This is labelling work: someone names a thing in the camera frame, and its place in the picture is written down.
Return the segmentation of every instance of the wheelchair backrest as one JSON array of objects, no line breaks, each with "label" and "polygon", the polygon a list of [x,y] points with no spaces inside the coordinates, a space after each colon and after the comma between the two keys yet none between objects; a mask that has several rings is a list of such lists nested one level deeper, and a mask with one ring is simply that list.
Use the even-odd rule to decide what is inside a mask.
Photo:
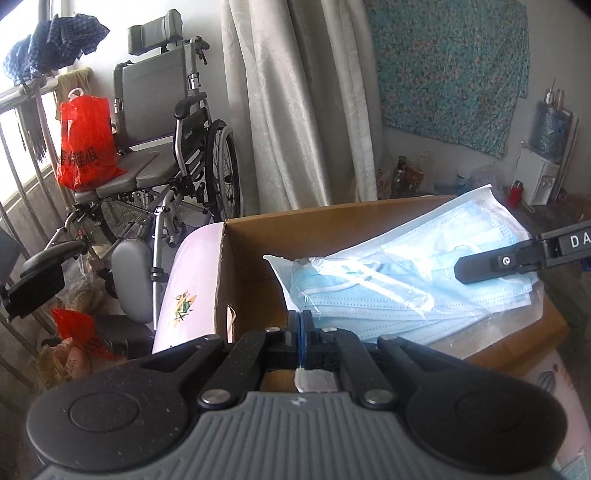
[{"label": "wheelchair backrest", "polygon": [[121,63],[113,72],[118,147],[128,148],[174,134],[177,102],[193,93],[197,73],[195,43],[137,63]]}]

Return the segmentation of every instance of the white curtain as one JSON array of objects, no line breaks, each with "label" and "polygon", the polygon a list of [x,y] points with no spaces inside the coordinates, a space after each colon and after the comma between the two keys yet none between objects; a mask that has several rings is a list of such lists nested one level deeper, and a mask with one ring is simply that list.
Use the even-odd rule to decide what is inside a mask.
[{"label": "white curtain", "polygon": [[376,200],[363,0],[222,0],[222,41],[245,213]]}]

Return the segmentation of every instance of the wheelchair armrest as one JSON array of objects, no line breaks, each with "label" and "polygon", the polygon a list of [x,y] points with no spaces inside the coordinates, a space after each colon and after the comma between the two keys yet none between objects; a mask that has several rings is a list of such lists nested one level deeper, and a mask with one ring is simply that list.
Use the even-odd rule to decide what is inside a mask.
[{"label": "wheelchair armrest", "polygon": [[80,255],[85,249],[85,243],[77,240],[46,248],[23,263],[21,278],[24,278],[34,270],[43,270],[46,266],[54,262],[58,262],[61,265],[69,258]]},{"label": "wheelchair armrest", "polygon": [[177,103],[177,106],[174,107],[174,117],[177,120],[184,120],[189,116],[189,110],[193,105],[199,103],[201,100],[205,100],[207,98],[207,93],[199,92],[195,95],[190,95],[183,100]]}]

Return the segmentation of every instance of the wheelchair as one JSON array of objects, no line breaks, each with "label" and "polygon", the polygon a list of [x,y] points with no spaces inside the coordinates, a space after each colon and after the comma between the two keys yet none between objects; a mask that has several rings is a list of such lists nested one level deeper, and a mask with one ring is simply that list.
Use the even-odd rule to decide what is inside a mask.
[{"label": "wheelchair", "polygon": [[[0,283],[0,298],[10,318],[34,311],[58,293],[64,287],[62,263],[88,253],[108,293],[118,297],[125,312],[110,325],[133,330],[134,322],[153,322],[155,329],[162,283],[168,280],[161,265],[162,250],[165,243],[178,245],[187,233],[180,206],[206,214],[204,225],[211,219],[221,222],[242,215],[232,130],[223,120],[212,119],[207,94],[199,89],[196,60],[207,63],[204,50],[209,45],[201,37],[181,40],[180,25],[180,14],[173,10],[129,29],[131,54],[155,47],[161,52],[118,64],[113,73],[115,144],[121,153],[118,164],[126,173],[94,190],[72,192],[74,211],[64,226],[45,250],[25,262],[19,282],[9,290]],[[161,37],[138,35],[138,28],[152,28]],[[142,43],[142,38],[152,39],[152,44]],[[169,50],[171,42],[176,47]],[[138,148],[167,137],[173,141]],[[187,203],[187,197],[197,205]],[[83,229],[74,240],[62,241],[72,226],[82,228],[88,219],[110,243],[102,256],[93,250]],[[148,243],[151,236],[153,247]],[[105,267],[107,257],[110,269]]]}]

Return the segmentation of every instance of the wheelchair seat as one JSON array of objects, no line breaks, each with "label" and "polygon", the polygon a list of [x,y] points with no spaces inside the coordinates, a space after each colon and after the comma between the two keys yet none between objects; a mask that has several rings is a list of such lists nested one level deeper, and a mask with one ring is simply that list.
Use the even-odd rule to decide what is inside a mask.
[{"label": "wheelchair seat", "polygon": [[173,144],[136,150],[119,158],[119,167],[126,173],[115,177],[95,190],[74,192],[76,204],[95,202],[109,196],[135,192],[170,182],[178,174],[178,164],[173,155]]}]

